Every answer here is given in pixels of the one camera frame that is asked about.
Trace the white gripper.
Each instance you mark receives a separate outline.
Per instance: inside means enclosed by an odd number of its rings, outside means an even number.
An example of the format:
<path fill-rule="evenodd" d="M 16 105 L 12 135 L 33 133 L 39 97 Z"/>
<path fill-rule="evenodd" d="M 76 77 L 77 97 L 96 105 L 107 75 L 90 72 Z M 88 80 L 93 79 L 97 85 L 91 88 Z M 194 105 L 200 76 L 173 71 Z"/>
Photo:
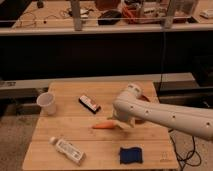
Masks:
<path fill-rule="evenodd" d="M 108 117 L 108 120 L 114 122 L 116 127 L 121 130 L 123 130 L 125 128 L 134 128 L 134 125 L 132 123 L 119 121 L 117 118 L 115 118 L 113 116 Z"/>

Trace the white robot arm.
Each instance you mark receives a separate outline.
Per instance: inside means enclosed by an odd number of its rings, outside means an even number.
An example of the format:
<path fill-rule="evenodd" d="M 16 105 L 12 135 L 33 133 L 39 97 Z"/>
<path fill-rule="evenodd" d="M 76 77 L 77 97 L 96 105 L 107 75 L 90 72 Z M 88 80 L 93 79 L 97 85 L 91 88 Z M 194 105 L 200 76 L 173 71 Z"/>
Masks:
<path fill-rule="evenodd" d="M 113 101 L 112 119 L 131 125 L 133 117 L 213 141 L 213 109 L 140 100 L 141 88 L 130 83 Z"/>

